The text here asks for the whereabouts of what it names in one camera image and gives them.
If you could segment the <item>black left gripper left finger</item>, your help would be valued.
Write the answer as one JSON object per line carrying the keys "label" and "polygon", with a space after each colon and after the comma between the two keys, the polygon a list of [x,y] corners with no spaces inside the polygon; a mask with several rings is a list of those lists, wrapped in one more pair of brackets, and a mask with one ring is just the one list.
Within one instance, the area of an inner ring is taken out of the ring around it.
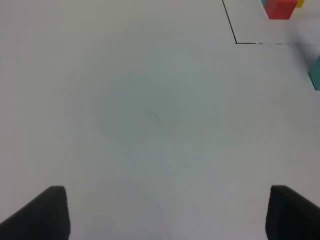
{"label": "black left gripper left finger", "polygon": [[2,240],[68,240],[71,221],[64,186],[51,186],[0,223]]}

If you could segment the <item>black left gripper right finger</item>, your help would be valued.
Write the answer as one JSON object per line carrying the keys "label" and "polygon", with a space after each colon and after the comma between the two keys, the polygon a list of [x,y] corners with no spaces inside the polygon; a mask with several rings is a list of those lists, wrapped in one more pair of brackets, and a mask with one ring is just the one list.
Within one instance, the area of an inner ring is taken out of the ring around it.
{"label": "black left gripper right finger", "polygon": [[272,185],[265,219],[269,240],[319,240],[320,208],[285,185]]}

